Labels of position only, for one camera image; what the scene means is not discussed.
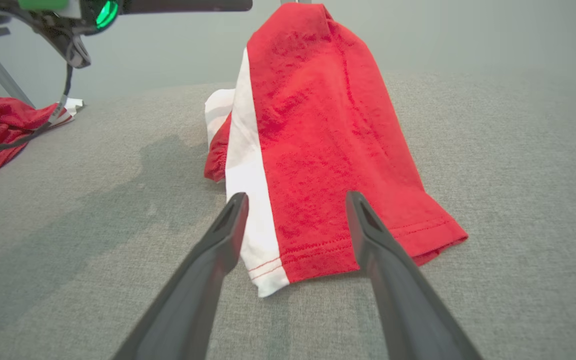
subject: white stripe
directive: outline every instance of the white stripe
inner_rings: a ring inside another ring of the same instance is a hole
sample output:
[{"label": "white stripe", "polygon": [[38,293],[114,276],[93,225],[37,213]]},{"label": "white stripe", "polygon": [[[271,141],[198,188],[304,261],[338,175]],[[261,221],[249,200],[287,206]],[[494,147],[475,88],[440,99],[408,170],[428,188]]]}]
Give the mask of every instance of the white stripe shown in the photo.
[{"label": "white stripe", "polygon": [[205,119],[208,129],[208,146],[217,131],[224,125],[228,114],[233,111],[235,89],[218,89],[205,102]]},{"label": "white stripe", "polygon": [[238,192],[246,192],[249,202],[241,259],[247,269],[254,269],[249,275],[258,287],[259,297],[266,297],[290,282],[279,259],[279,244],[259,142],[247,49],[244,50],[237,78],[226,154],[228,200]]},{"label": "white stripe", "polygon": [[69,97],[68,100],[66,101],[66,106],[64,108],[68,111],[68,114],[70,114],[70,116],[75,117],[77,111],[79,109],[82,109],[83,107],[84,107],[84,100],[81,100],[80,98]]},{"label": "white stripe", "polygon": [[64,110],[62,110],[61,116],[59,116],[59,117],[57,118],[57,120],[55,120],[54,123],[55,123],[55,124],[59,124],[59,123],[61,123],[62,121],[68,119],[69,117],[71,117],[71,114],[69,114],[68,111],[67,111],[66,109],[64,109]]}]

